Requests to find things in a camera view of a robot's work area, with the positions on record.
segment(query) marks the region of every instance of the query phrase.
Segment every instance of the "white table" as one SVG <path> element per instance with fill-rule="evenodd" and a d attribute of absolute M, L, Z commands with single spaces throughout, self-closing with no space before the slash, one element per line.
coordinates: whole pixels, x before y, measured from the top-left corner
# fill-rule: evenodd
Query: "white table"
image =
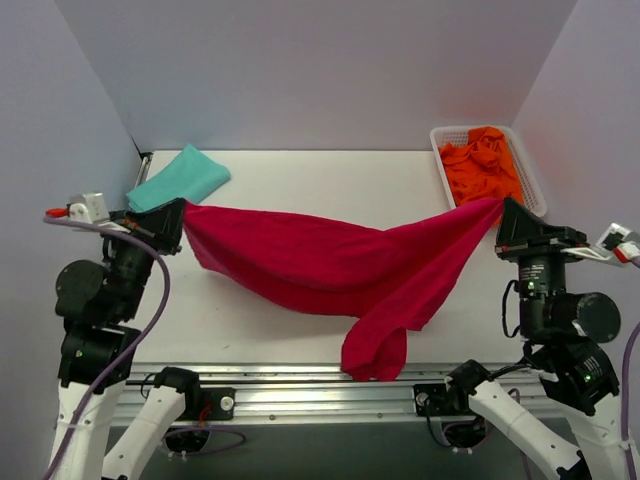
<path fill-rule="evenodd" d="M 155 152 L 148 178 L 176 151 Z M 232 180 L 204 205 L 298 212 L 386 229 L 447 210 L 431 152 L 211 151 Z M 495 229 L 469 259 L 457 286 L 422 332 L 409 333 L 409 363 L 459 363 L 475 358 L 512 363 L 521 344 L 506 339 L 500 302 L 513 264 L 493 252 Z M 203 270 L 183 237 L 183 251 L 167 258 L 172 293 L 136 362 L 155 364 L 338 364 L 354 322 L 347 317 L 286 310 L 222 275 Z M 132 325 L 142 328 L 161 294 L 158 268 Z M 517 323 L 517 298 L 508 320 Z"/>

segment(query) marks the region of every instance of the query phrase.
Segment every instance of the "cloth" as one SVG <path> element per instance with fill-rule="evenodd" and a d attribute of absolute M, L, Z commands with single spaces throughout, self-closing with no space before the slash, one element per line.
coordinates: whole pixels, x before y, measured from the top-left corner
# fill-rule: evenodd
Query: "cloth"
<path fill-rule="evenodd" d="M 524 205 L 507 140 L 497 128 L 469 130 L 467 146 L 448 143 L 440 149 L 440 157 L 456 205 L 487 197 L 513 197 Z"/>
<path fill-rule="evenodd" d="M 358 317 L 342 347 L 354 379 L 394 380 L 406 330 L 453 289 L 502 202 L 484 199 L 390 230 L 293 213 L 188 204 L 184 228 L 202 267 L 286 308 Z"/>
<path fill-rule="evenodd" d="M 176 198 L 199 203 L 229 181 L 231 173 L 192 145 L 187 145 L 169 165 L 129 193 L 129 206 L 144 212 Z"/>

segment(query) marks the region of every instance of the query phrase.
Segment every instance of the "laundry basket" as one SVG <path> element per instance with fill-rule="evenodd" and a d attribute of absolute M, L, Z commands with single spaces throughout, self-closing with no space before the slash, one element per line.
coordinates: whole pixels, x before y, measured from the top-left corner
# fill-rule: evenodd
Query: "laundry basket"
<path fill-rule="evenodd" d="M 451 208 L 455 208 L 456 203 L 451 193 L 451 187 L 449 186 L 447 173 L 445 172 L 444 165 L 442 164 L 439 149 L 444 147 L 447 143 L 451 143 L 454 147 L 464 147 L 469 141 L 469 130 L 483 126 L 486 125 L 438 127 L 431 130 L 431 146 L 433 147 L 433 153 L 435 154 L 436 162 L 438 164 L 438 171 L 440 172 L 447 200 Z M 513 157 L 514 166 L 518 172 L 518 177 L 520 178 L 525 206 L 537 216 L 542 217 L 547 213 L 547 203 L 545 202 L 540 186 L 533 175 L 529 165 L 529 159 L 524 151 L 522 143 L 510 128 L 502 126 L 496 126 L 495 128 L 504 133 L 507 140 L 507 145 L 511 151 L 511 156 Z"/>

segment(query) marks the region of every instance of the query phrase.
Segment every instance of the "orange cloth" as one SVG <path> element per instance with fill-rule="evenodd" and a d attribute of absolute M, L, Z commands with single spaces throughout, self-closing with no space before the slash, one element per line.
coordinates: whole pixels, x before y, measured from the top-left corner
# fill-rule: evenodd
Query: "orange cloth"
<path fill-rule="evenodd" d="M 486 197 L 513 197 L 524 205 L 507 140 L 497 128 L 469 130 L 467 146 L 447 143 L 440 149 L 440 157 L 456 205 Z"/>

